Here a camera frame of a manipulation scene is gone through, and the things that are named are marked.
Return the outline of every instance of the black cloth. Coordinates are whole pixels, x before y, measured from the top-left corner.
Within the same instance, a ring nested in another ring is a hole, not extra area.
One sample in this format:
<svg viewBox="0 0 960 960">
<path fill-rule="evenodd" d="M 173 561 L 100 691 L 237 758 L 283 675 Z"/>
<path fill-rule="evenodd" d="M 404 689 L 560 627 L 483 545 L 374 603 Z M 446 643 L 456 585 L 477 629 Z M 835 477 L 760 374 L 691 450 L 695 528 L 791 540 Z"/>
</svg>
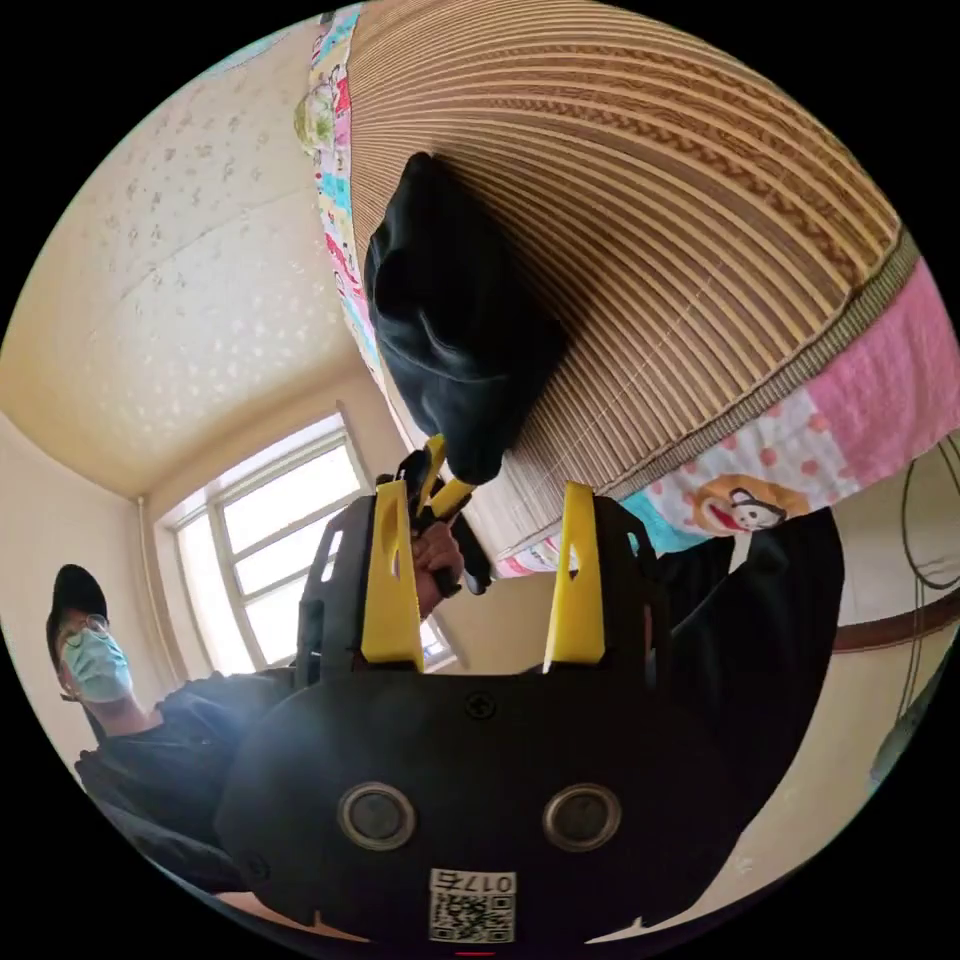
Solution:
<svg viewBox="0 0 960 960">
<path fill-rule="evenodd" d="M 670 696 L 716 738 L 737 783 L 743 830 L 810 724 L 833 655 L 845 573 L 829 509 L 754 533 L 731 573 L 733 548 L 732 537 L 715 537 L 663 554 L 657 576 L 668 597 Z"/>
<path fill-rule="evenodd" d="M 77 775 L 142 854 L 208 892 L 246 889 L 213 820 L 240 743 L 292 687 L 288 668 L 188 683 L 158 704 L 160 726 L 105 738 Z"/>
<path fill-rule="evenodd" d="M 363 281 L 377 345 L 454 476 L 500 470 L 566 338 L 521 283 L 500 228 L 437 157 L 414 154 L 370 238 Z"/>
</svg>

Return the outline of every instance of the wall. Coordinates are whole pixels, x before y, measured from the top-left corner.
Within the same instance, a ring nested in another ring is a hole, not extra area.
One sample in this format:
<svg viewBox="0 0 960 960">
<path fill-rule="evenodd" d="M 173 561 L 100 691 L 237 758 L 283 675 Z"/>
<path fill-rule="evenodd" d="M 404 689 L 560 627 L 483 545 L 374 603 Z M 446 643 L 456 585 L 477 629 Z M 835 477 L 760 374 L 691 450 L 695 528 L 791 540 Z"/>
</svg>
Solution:
<svg viewBox="0 0 960 960">
<path fill-rule="evenodd" d="M 960 441 L 960 431 L 952 436 Z M 947 453 L 960 473 L 960 461 L 949 448 Z M 906 473 L 901 470 L 835 508 L 847 568 L 841 624 L 913 609 L 913 574 L 900 535 Z M 916 563 L 930 580 L 946 583 L 960 574 L 960 495 L 936 448 L 916 461 L 907 497 L 907 536 Z M 946 593 L 927 590 L 926 603 Z"/>
<path fill-rule="evenodd" d="M 80 708 L 60 699 L 44 624 L 53 581 L 79 563 L 107 597 L 138 696 L 153 704 L 172 689 L 146 596 L 136 506 L 72 473 L 0 414 L 0 616 L 14 667 L 60 756 L 72 764 L 95 746 Z"/>
<path fill-rule="evenodd" d="M 182 461 L 147 495 L 148 522 L 162 520 L 177 504 L 230 467 L 335 413 L 338 404 L 368 475 L 396 470 L 406 449 L 380 392 L 354 352 L 341 366 L 339 377 L 220 434 Z"/>
<path fill-rule="evenodd" d="M 553 574 L 498 580 L 482 596 L 461 590 L 437 620 L 461 656 L 440 673 L 520 673 L 543 662 L 553 599 Z"/>
</svg>

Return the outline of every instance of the window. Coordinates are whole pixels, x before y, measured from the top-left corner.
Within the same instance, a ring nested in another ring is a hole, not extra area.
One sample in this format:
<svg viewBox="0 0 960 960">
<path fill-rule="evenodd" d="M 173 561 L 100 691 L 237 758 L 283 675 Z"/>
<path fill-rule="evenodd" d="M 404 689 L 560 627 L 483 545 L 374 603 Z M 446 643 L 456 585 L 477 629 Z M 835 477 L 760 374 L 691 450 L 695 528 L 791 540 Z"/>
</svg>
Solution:
<svg viewBox="0 0 960 960">
<path fill-rule="evenodd" d="M 190 512 L 175 524 L 194 619 L 221 673 L 292 661 L 300 597 L 323 532 L 371 492 L 342 418 L 318 426 L 319 436 L 301 431 L 299 446 L 281 441 L 188 498 L 181 514 Z M 455 659 L 436 622 L 420 632 L 428 669 Z"/>
</svg>

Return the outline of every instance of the ceiling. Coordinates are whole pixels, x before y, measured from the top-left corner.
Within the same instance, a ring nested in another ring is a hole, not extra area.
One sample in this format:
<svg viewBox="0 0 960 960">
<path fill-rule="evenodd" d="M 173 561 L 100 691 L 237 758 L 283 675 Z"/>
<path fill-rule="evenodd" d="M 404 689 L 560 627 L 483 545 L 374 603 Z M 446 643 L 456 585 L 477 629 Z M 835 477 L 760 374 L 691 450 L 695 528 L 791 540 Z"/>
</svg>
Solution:
<svg viewBox="0 0 960 960">
<path fill-rule="evenodd" d="M 0 354 L 0 411 L 124 496 L 362 364 L 341 319 L 293 132 L 316 29 L 198 77 L 64 213 Z"/>
</svg>

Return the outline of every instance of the face mask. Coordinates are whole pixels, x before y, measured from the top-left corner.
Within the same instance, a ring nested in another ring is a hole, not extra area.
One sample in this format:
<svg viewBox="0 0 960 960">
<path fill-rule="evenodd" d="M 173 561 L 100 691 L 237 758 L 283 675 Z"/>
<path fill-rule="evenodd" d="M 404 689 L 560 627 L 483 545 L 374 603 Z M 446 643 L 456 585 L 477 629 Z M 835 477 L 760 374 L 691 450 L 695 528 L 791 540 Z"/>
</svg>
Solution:
<svg viewBox="0 0 960 960">
<path fill-rule="evenodd" d="M 76 694 L 90 703 L 123 700 L 133 692 L 130 666 L 109 633 L 85 627 L 63 650 Z"/>
</svg>

